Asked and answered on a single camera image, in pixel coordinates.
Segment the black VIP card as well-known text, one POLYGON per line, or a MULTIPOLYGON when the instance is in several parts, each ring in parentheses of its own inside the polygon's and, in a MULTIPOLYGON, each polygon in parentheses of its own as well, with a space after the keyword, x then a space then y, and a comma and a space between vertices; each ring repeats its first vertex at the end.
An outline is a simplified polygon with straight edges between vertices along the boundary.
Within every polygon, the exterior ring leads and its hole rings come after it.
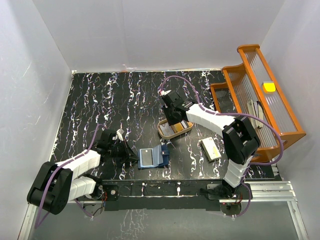
POLYGON ((140 165, 143 168, 154 165, 152 148, 145 148, 140 150, 140 165))

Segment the beige oval card tray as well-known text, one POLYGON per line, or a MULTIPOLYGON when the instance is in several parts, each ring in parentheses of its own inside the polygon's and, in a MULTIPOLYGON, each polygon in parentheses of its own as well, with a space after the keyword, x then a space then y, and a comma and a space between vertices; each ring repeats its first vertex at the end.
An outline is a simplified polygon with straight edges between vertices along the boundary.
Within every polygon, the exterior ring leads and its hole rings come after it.
POLYGON ((161 120, 157 124, 157 129, 159 135, 165 140, 171 140, 182 134, 189 132, 193 128, 194 124, 183 120, 182 122, 176 123, 174 125, 169 125, 167 119, 161 120))

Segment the blue leather card holder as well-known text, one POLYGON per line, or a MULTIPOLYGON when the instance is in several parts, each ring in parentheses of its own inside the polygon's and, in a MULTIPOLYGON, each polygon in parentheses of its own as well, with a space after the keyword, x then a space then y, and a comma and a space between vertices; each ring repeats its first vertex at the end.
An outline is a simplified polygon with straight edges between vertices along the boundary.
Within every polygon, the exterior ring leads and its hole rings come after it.
POLYGON ((170 152, 168 149, 167 145, 157 145, 154 148, 149 148, 152 149, 152 158, 153 158, 153 166, 149 167, 141 167, 141 157, 140 157, 140 151, 138 152, 138 168, 141 169, 153 169, 153 168, 164 168, 169 164, 170 161, 170 152))

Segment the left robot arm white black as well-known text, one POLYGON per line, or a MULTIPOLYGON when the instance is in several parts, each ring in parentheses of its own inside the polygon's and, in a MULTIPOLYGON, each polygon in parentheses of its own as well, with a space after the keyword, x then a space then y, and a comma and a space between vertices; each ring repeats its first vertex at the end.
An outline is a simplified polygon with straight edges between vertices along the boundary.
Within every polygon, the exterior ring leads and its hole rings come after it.
POLYGON ((88 149, 65 161, 45 162, 40 167, 27 194, 29 204, 57 215, 79 197, 88 195, 97 200, 103 195, 103 187, 83 174, 100 165, 105 159, 119 159, 121 163, 136 162, 137 155, 123 137, 122 129, 104 130, 100 139, 88 149))

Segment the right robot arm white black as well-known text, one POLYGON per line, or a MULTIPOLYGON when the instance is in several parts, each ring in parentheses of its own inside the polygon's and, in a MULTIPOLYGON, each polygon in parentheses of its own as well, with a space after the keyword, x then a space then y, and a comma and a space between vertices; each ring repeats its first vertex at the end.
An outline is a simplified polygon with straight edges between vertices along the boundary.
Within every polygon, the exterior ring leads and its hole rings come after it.
POLYGON ((175 91, 163 91, 162 110, 169 125, 187 121, 201 125, 223 139, 228 166, 221 185, 211 191, 212 195, 233 199, 241 192, 240 185, 249 164, 261 145, 251 121, 246 116, 229 116, 213 112, 193 99, 183 99, 175 91))

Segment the stack of credit cards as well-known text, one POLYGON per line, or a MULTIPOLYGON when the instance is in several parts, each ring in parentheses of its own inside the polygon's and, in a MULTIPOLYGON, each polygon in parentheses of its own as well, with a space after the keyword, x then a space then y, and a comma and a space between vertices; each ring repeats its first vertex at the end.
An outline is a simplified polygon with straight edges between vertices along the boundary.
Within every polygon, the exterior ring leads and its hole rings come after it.
POLYGON ((192 126, 193 126, 192 123, 183 120, 182 122, 179 122, 179 123, 172 125, 171 128, 174 133, 179 133, 179 132, 186 130, 192 126))

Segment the white VIP card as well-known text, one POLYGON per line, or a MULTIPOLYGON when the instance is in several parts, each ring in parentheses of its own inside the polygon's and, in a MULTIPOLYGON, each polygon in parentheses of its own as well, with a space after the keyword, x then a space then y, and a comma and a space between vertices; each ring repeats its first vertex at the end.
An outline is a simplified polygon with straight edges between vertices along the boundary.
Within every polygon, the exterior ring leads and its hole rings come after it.
POLYGON ((168 124, 168 122, 161 124, 159 127, 164 136, 171 136, 174 134, 174 131, 172 127, 168 124))

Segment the white small carton box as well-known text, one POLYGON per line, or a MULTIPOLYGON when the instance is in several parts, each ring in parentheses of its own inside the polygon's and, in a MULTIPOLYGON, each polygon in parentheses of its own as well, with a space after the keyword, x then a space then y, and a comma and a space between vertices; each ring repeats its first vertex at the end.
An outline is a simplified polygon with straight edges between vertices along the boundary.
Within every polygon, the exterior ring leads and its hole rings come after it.
POLYGON ((200 141, 200 144, 209 162, 212 162, 221 158, 221 154, 212 137, 207 137, 202 139, 200 141))

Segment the orange wooden tiered shelf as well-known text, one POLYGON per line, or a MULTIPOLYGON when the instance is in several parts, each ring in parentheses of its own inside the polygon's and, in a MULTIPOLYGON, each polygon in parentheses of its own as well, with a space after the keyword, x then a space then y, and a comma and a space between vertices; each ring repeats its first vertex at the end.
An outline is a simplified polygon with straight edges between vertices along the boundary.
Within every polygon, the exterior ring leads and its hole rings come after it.
POLYGON ((247 102, 260 101, 263 120, 279 134, 283 147, 287 149, 306 135, 285 97, 275 75, 267 63, 258 44, 241 45, 237 48, 242 63, 222 68, 225 81, 210 85, 215 108, 225 112, 218 99, 218 92, 230 96, 235 112, 249 114, 247 102), (263 82, 274 82, 276 91, 266 94, 263 82))

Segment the yellow sticky note block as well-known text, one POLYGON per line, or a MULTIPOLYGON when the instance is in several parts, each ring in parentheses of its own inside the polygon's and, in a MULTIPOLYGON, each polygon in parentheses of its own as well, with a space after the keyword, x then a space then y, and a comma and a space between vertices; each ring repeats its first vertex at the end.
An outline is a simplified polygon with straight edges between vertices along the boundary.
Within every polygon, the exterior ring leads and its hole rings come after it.
POLYGON ((262 89, 265 94, 272 94, 277 90, 273 81, 264 81, 262 83, 262 89))

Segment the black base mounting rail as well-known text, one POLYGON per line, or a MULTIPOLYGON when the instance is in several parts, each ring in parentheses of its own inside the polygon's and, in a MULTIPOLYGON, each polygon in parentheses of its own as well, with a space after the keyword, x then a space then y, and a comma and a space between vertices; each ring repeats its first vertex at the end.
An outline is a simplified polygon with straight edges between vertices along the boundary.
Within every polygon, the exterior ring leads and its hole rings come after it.
POLYGON ((234 192, 221 180, 98 180, 80 200, 98 202, 105 211, 205 209, 239 205, 252 198, 247 183, 234 192))

